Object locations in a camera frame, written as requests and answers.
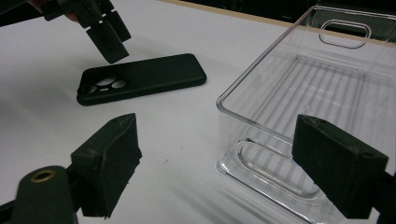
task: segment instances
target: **bolt hole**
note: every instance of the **bolt hole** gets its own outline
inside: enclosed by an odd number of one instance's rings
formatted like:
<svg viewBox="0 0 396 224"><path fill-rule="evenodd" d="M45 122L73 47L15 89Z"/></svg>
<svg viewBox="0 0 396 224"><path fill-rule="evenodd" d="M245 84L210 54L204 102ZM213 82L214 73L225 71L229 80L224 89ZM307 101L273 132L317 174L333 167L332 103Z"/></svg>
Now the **bolt hole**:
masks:
<svg viewBox="0 0 396 224"><path fill-rule="evenodd" d="M42 183L45 182L55 176L55 171L52 170L45 170L45 171L40 171L32 176L30 181L33 183Z"/></svg>

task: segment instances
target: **human hand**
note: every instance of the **human hand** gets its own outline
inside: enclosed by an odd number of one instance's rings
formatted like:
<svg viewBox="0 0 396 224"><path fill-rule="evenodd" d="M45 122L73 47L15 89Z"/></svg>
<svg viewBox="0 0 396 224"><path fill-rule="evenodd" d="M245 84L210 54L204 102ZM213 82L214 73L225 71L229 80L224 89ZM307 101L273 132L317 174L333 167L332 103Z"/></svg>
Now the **human hand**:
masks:
<svg viewBox="0 0 396 224"><path fill-rule="evenodd" d="M41 5L47 2L47 0L27 0L27 2L32 5L37 11L43 13L41 11ZM70 21L78 22L77 15L73 12L68 12L64 14Z"/></svg>

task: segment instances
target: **phone case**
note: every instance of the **phone case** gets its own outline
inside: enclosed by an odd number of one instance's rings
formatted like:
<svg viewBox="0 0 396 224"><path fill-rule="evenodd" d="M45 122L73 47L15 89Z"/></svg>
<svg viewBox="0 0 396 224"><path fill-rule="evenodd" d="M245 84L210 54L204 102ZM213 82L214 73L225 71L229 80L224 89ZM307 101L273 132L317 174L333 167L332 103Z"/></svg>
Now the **phone case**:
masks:
<svg viewBox="0 0 396 224"><path fill-rule="evenodd" d="M192 54L91 68L82 74L77 100L97 105L206 82L204 69Z"/></svg>

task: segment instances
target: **white table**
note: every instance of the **white table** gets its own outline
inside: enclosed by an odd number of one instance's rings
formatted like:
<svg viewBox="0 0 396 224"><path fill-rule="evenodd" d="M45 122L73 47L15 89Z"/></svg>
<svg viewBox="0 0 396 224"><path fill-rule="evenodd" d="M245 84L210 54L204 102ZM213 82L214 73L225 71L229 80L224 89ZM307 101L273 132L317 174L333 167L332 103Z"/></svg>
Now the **white table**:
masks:
<svg viewBox="0 0 396 224"><path fill-rule="evenodd" d="M132 35L124 42L130 56L119 63L193 53L206 84L81 106L82 72L107 63L78 24L40 18L0 28L0 203L15 198L26 174L68 166L70 153L106 122L136 113L140 165L111 219L78 212L79 223L290 221L276 220L277 208L215 169L217 98L289 24L191 4L112 2Z"/></svg>

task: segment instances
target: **dark background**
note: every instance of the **dark background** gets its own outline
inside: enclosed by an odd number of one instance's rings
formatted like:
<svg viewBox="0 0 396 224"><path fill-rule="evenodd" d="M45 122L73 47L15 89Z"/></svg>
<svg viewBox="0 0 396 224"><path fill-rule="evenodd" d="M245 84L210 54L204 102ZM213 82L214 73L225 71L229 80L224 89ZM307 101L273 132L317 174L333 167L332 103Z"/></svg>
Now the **dark background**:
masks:
<svg viewBox="0 0 396 224"><path fill-rule="evenodd" d="M333 5L335 7L352 7L352 9L369 9L377 12L396 14L391 4L395 0L183 0L210 7L226 8L250 15L295 22L313 5ZM29 4L25 3L0 15L0 26L9 25L40 17Z"/></svg>

